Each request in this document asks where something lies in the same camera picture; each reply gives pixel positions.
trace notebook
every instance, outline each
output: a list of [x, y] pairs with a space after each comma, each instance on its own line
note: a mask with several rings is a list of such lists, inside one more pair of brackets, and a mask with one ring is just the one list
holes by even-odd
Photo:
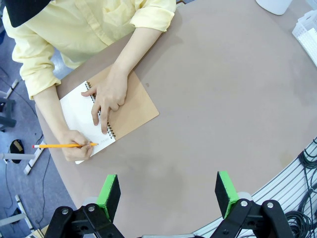
[[109, 70], [110, 67], [104, 69], [60, 100], [69, 129], [78, 130], [90, 141], [98, 143], [97, 146], [94, 146], [92, 156], [159, 115], [139, 78], [135, 72], [132, 72], [128, 78], [125, 104], [116, 112], [110, 111], [108, 131], [107, 134], [103, 134], [101, 124], [95, 126], [91, 116], [91, 109], [95, 101], [94, 96], [83, 97], [81, 93], [87, 91], [100, 80], [105, 80]]

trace person's right hand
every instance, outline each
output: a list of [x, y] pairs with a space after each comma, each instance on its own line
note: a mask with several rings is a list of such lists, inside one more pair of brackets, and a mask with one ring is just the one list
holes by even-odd
[[67, 130], [60, 139], [60, 144], [80, 144], [82, 147], [62, 148], [67, 161], [87, 160], [93, 152], [89, 140], [77, 130]]

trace table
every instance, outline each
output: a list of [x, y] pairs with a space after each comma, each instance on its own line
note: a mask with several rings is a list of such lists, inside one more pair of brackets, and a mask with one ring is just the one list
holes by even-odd
[[[220, 216], [218, 170], [249, 193], [273, 178], [316, 135], [317, 69], [291, 35], [304, 13], [277, 17], [249, 0], [179, 8], [135, 68], [160, 115], [80, 165], [51, 150], [75, 205], [118, 174], [114, 222], [126, 237], [189, 233]], [[60, 98], [114, 62], [128, 39], [65, 77]]]

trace screw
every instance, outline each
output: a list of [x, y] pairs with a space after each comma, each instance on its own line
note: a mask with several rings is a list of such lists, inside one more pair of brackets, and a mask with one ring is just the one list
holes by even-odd
[[269, 202], [268, 204], [267, 204], [267, 207], [268, 208], [272, 208], [274, 205], [273, 205], [273, 203], [271, 203], [271, 202]]
[[88, 211], [90, 211], [90, 212], [93, 212], [95, 210], [95, 207], [94, 206], [90, 206], [89, 208], [88, 208]]
[[243, 207], [246, 207], [246, 206], [248, 206], [248, 203], [247, 203], [246, 201], [242, 201], [242, 202], [240, 203], [240, 205], [243, 206]]
[[63, 215], [66, 215], [67, 213], [68, 213], [68, 209], [67, 209], [67, 208], [65, 208], [65, 209], [62, 210], [62, 214], [63, 214]]

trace orange pencil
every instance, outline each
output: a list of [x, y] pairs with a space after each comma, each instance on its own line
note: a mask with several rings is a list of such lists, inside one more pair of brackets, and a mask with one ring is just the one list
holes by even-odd
[[[91, 146], [98, 145], [97, 143], [90, 143]], [[57, 144], [57, 145], [32, 145], [32, 148], [65, 148], [65, 147], [81, 147], [79, 144]]]

